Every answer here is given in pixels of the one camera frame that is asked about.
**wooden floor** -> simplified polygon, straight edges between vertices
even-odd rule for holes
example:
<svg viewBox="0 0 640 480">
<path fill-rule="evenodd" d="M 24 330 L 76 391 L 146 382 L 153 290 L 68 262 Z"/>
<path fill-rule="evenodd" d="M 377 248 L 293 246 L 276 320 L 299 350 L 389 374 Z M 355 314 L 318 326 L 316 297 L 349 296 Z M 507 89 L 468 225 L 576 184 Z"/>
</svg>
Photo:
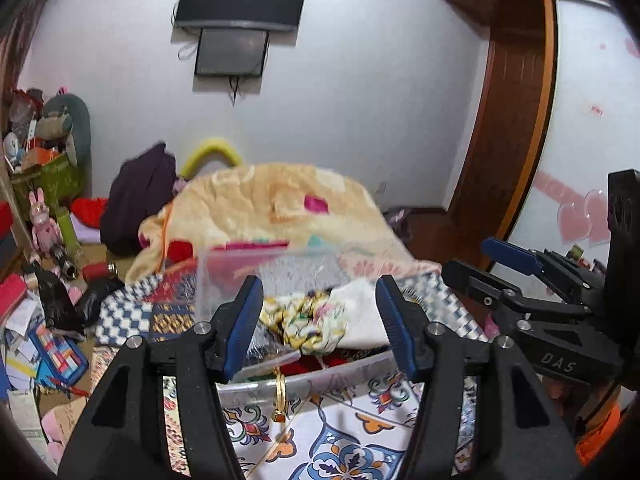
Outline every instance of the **wooden floor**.
<svg viewBox="0 0 640 480">
<path fill-rule="evenodd" d="M 480 244 L 487 238 L 486 234 L 464 232 L 456 227 L 449 215 L 444 212 L 414 212 L 409 216 L 409 226 L 412 239 L 407 244 L 407 248 L 414 258 L 432 260 L 441 264 L 456 258 L 479 265 L 482 257 Z M 456 295 L 478 324 L 483 327 L 490 313 L 489 309 L 458 291 Z"/>
</svg>

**silver bolt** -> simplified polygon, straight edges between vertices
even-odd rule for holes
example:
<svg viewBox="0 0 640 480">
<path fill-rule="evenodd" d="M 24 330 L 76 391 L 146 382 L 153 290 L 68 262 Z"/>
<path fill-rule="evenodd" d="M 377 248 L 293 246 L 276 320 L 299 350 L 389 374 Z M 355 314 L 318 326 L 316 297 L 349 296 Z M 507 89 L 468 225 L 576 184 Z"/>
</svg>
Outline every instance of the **silver bolt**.
<svg viewBox="0 0 640 480">
<path fill-rule="evenodd" d="M 514 345 L 513 339 L 508 335 L 499 335 L 495 340 L 500 348 L 509 349 Z"/>
<path fill-rule="evenodd" d="M 200 321 L 193 325 L 193 331 L 198 335 L 208 334 L 211 330 L 211 323 L 209 321 Z"/>
<path fill-rule="evenodd" d="M 442 335 L 444 334 L 444 325 L 442 323 L 433 322 L 429 323 L 427 330 L 431 332 L 433 335 Z"/>
<path fill-rule="evenodd" d="M 531 323 L 526 319 L 519 320 L 516 325 L 520 330 L 524 330 L 524 332 L 531 330 Z"/>
<path fill-rule="evenodd" d="M 140 345 L 142 345 L 142 336 L 132 335 L 127 339 L 127 346 L 129 348 L 138 348 Z"/>
</svg>

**dark purple cloth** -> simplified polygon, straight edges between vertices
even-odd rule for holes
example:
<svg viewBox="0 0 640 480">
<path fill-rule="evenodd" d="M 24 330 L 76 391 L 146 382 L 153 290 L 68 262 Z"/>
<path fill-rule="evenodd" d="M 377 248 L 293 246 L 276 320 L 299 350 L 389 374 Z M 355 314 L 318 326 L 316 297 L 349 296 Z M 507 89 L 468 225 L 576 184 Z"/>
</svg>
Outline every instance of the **dark purple cloth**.
<svg viewBox="0 0 640 480">
<path fill-rule="evenodd" d="M 141 250 L 138 228 L 174 199 L 175 157 L 158 142 L 136 158 L 126 160 L 111 184 L 109 199 L 100 217 L 100 241 L 117 256 L 133 256 Z"/>
</svg>

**black and white checkered fabric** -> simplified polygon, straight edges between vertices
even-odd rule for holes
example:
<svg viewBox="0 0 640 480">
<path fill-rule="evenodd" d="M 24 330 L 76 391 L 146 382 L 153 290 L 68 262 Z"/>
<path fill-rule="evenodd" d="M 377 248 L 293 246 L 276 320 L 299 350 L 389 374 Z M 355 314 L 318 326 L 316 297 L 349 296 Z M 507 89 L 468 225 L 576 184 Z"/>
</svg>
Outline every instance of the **black and white checkered fabric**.
<svg viewBox="0 0 640 480">
<path fill-rule="evenodd" d="M 430 321 L 444 323 L 460 337 L 489 341 L 468 310 L 437 272 L 396 280 L 408 300 L 420 304 Z"/>
<path fill-rule="evenodd" d="M 122 346 L 127 337 L 148 335 L 153 304 L 143 300 L 156 290 L 161 280 L 162 274 L 152 274 L 105 298 L 95 328 L 99 344 Z"/>
</svg>

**beige blanket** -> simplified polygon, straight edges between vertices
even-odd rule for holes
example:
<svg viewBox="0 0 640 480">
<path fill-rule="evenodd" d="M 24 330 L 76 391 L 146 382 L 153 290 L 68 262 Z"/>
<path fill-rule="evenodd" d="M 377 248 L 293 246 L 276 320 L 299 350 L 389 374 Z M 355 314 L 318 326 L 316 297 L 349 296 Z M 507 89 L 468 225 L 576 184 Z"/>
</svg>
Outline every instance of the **beige blanket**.
<svg viewBox="0 0 640 480">
<path fill-rule="evenodd" d="M 328 214 L 305 208 L 319 198 Z M 238 166 L 196 177 L 158 215 L 140 225 L 149 241 L 126 282 L 161 269 L 171 240 L 188 240 L 194 252 L 228 242 L 288 240 L 305 247 L 314 238 L 396 260 L 413 258 L 386 225 L 367 190 L 348 177 L 302 164 Z"/>
</svg>

